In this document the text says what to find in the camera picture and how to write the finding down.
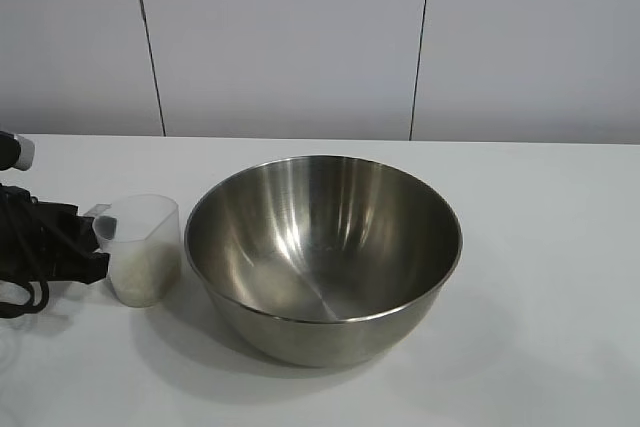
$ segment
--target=flour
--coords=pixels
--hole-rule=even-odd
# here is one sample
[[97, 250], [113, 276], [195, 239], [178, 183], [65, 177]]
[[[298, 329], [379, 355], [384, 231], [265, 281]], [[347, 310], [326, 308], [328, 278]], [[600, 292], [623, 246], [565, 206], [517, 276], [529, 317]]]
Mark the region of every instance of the flour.
[[140, 245], [113, 255], [109, 280], [120, 302], [148, 307], [158, 302], [180, 275], [180, 249], [171, 243]]

